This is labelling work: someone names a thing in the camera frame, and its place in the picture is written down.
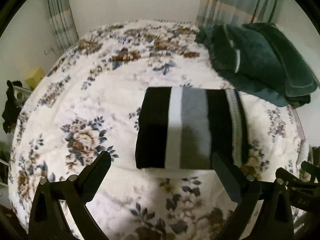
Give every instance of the white wall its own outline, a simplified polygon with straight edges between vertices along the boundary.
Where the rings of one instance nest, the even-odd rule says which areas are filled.
[[[29,71],[37,67],[47,72],[59,57],[60,52],[48,19],[47,0],[27,0],[0,38],[1,114],[7,100],[7,80],[24,81]],[[44,54],[44,50],[47,51],[50,46],[53,46],[57,55],[53,52],[47,56]],[[3,119],[0,118],[0,121],[0,140],[6,141],[7,136],[2,129]]]
[[[319,79],[320,35],[295,0],[283,0],[276,25],[295,45]],[[298,108],[297,112],[310,144],[320,146],[320,90],[311,94],[311,103]]]
[[[70,0],[81,37],[99,25],[136,19],[195,21],[200,0]]]

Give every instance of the floral pattern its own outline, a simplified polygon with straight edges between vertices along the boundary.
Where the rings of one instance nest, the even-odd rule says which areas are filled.
[[[277,135],[280,135],[282,138],[286,138],[286,123],[281,119],[279,108],[276,108],[275,110],[268,110],[268,115],[271,121],[268,135],[271,135],[272,142],[274,143],[276,141]]]
[[[159,187],[171,195],[166,199],[167,216],[165,219],[157,218],[156,212],[149,212],[148,208],[142,208],[136,202],[130,209],[134,222],[141,224],[133,234],[124,239],[214,239],[228,218],[232,214],[230,210],[224,219],[220,208],[212,208],[210,213],[198,216],[196,210],[204,206],[199,185],[202,184],[198,177],[184,178],[186,184],[181,187],[182,194],[174,193],[177,188],[170,183],[170,179],[160,179]]]
[[[57,98],[65,90],[65,84],[70,81],[71,77],[68,75],[63,80],[57,83],[51,83],[48,86],[47,92],[39,99],[38,104],[51,108],[57,101]]]
[[[40,179],[79,174],[104,150],[112,165],[87,206],[109,239],[214,239],[236,208],[214,171],[135,165],[148,87],[231,87],[211,68],[206,48],[194,42],[197,31],[190,23],[165,21],[102,26],[60,57],[24,104],[12,143],[9,196],[26,230]],[[242,171],[273,181],[277,168],[292,165],[298,176],[300,139],[287,108],[240,96],[251,144]],[[80,236],[66,202],[61,205]]]
[[[241,171],[245,175],[251,174],[261,180],[261,173],[269,168],[270,161],[265,159],[264,149],[259,145],[258,140],[252,141],[249,145],[249,158],[247,163],[242,165]]]
[[[134,128],[137,131],[139,131],[139,115],[140,115],[140,112],[141,112],[141,107],[139,107],[135,113],[129,113],[128,114],[129,119],[134,118],[134,120],[135,120],[134,121]]]
[[[291,106],[287,106],[287,111],[288,111],[288,116],[289,116],[290,123],[293,124],[294,123],[294,117],[293,117],[293,113],[292,113],[292,107]]]
[[[107,130],[101,128],[103,123],[103,116],[97,116],[92,121],[77,118],[71,124],[61,127],[61,130],[67,134],[65,140],[70,154],[66,156],[66,166],[69,170],[73,170],[75,165],[91,164],[94,157],[106,150],[103,144],[107,141],[105,137]],[[107,151],[112,154],[112,161],[118,158],[118,155],[113,154],[115,152],[113,147],[109,147]]]
[[[27,112],[21,111],[19,116],[18,116],[18,134],[17,134],[17,143],[21,143],[22,135],[26,129],[25,125],[28,122],[29,116]]]

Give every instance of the folded black fabric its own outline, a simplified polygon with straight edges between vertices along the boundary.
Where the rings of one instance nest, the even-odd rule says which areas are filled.
[[[148,88],[139,116],[136,166],[212,169],[213,152],[241,166],[248,159],[247,126],[236,90]]]

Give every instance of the yellow object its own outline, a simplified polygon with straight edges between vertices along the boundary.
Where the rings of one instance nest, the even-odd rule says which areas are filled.
[[[26,79],[26,83],[31,90],[34,90],[39,82],[45,77],[45,73],[42,68],[35,69],[31,72],[30,78]]]

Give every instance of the folded towel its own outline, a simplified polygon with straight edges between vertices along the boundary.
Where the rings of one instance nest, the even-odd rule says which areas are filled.
[[[276,106],[307,104],[317,88],[307,62],[271,24],[200,28],[196,42],[207,47],[212,67],[237,90]]]
[[[136,166],[212,169],[221,152],[237,166],[248,158],[247,126],[236,90],[148,88],[139,116]]]

